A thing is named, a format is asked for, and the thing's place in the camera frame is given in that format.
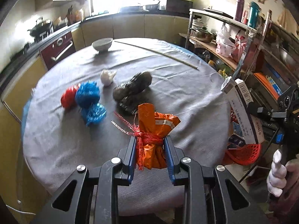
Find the white gloved right hand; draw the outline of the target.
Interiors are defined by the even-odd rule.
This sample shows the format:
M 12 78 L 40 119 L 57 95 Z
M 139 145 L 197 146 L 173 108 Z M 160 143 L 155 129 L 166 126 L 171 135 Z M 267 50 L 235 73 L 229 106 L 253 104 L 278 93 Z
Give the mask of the white gloved right hand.
M 281 164 L 281 159 L 282 153 L 276 150 L 266 179 L 268 192 L 277 198 L 282 195 L 283 190 L 291 189 L 298 182 L 298 154 L 285 165 Z

